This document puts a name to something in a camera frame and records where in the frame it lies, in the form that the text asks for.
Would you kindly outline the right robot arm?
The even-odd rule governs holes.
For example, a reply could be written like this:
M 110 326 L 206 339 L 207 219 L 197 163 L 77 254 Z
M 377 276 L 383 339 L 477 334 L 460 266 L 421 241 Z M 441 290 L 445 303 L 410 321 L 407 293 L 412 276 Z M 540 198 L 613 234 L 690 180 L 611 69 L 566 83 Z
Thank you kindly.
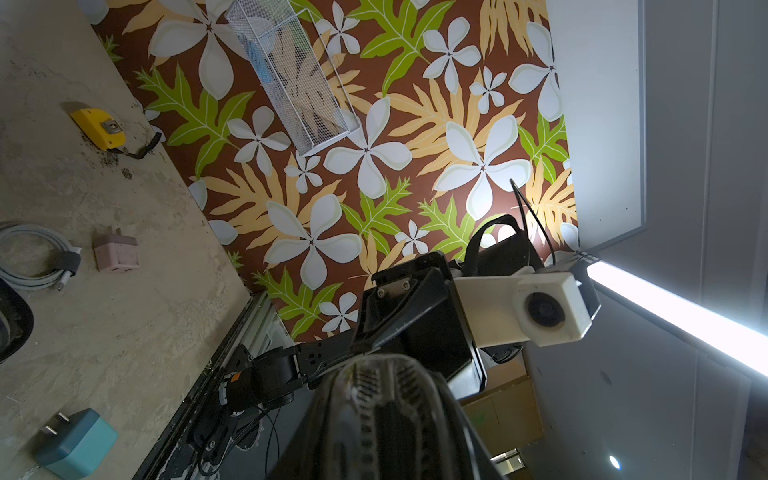
M 587 260 L 545 265 L 525 232 L 463 261 L 427 253 L 377 272 L 356 326 L 276 348 L 224 376 L 190 433 L 211 476 L 250 429 L 302 388 L 314 400 L 274 479 L 493 479 L 460 402 L 482 391 L 481 357 L 582 339 L 600 309 Z

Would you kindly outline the pink charger plug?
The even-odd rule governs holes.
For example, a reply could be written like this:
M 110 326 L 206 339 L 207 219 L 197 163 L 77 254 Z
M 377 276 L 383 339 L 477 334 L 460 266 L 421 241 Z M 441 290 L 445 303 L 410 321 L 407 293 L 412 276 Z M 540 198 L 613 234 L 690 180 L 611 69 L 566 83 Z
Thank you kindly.
M 120 230 L 96 238 L 93 251 L 100 272 L 129 272 L 139 268 L 138 241 Z

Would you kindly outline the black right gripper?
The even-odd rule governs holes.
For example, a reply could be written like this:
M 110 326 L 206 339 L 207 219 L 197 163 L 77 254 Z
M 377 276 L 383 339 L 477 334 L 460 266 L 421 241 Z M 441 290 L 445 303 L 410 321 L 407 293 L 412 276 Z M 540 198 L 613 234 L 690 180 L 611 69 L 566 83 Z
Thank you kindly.
M 372 282 L 363 295 L 353 353 L 412 357 L 442 375 L 456 399 L 486 387 L 486 369 L 442 253 L 381 270 Z

